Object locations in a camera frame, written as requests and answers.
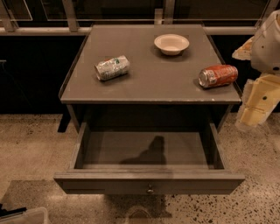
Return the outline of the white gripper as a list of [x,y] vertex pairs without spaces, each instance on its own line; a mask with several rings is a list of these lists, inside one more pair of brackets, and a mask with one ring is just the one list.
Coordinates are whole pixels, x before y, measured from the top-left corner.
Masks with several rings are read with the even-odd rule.
[[254,38],[249,38],[236,49],[232,57],[236,60],[251,60],[251,66],[262,73],[256,80],[247,80],[235,122],[238,130],[252,130],[263,124],[280,102],[278,17],[269,17]]

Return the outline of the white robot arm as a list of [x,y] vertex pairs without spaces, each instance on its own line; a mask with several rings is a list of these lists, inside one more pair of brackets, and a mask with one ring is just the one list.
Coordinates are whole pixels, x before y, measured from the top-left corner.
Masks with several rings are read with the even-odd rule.
[[236,117],[236,128],[248,131],[263,124],[280,102],[280,10],[273,11],[232,57],[249,60],[261,73],[247,80]]

